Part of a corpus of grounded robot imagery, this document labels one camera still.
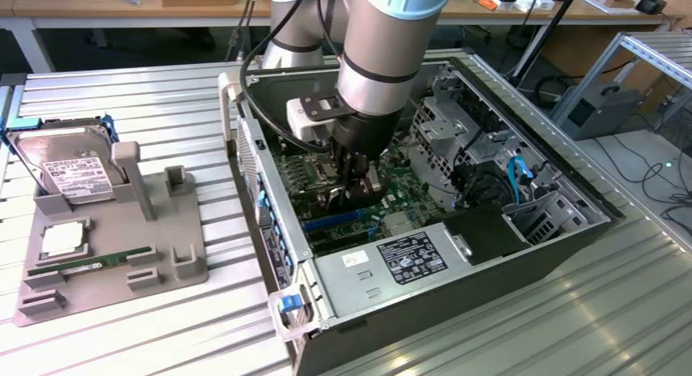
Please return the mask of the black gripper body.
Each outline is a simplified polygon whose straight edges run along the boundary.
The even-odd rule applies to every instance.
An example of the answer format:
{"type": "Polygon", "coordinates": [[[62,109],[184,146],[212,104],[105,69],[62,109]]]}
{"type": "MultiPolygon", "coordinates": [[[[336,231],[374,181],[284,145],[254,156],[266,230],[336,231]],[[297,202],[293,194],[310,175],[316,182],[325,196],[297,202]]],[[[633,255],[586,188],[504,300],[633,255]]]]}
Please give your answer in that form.
{"type": "Polygon", "coordinates": [[[401,115],[402,109],[380,116],[346,114],[336,118],[332,137],[348,152],[378,156],[392,141],[401,115]]]}

